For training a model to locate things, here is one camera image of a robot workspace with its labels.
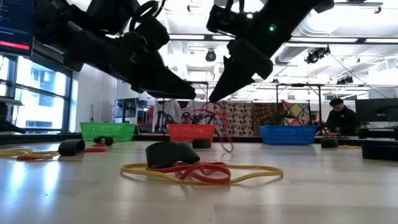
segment black shirt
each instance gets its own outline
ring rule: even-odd
[[[356,128],[361,125],[356,113],[346,106],[340,112],[330,111],[327,123],[331,131],[336,131],[336,128],[339,128],[340,134],[346,136],[354,135]]]

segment plastic basket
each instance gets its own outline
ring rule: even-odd
[[[212,124],[169,124],[171,141],[187,141],[209,139],[213,141],[215,125]]]
[[[316,126],[260,126],[262,141],[274,145],[304,146],[313,143]]]
[[[118,123],[80,123],[84,141],[93,141],[98,136],[112,136],[114,141],[131,141],[136,129],[135,124]]]

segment man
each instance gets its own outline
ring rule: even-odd
[[[347,108],[340,98],[331,100],[329,105],[333,108],[327,120],[330,131],[339,132],[344,136],[355,135],[356,128],[361,125],[356,113]]]

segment computer monitor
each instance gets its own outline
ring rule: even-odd
[[[356,100],[355,108],[360,122],[398,121],[398,98]]]
[[[33,26],[34,0],[2,0],[0,53],[30,57]]]

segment blue basket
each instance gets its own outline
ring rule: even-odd
[[[316,126],[260,126],[262,141],[273,145],[304,146],[313,143]]]

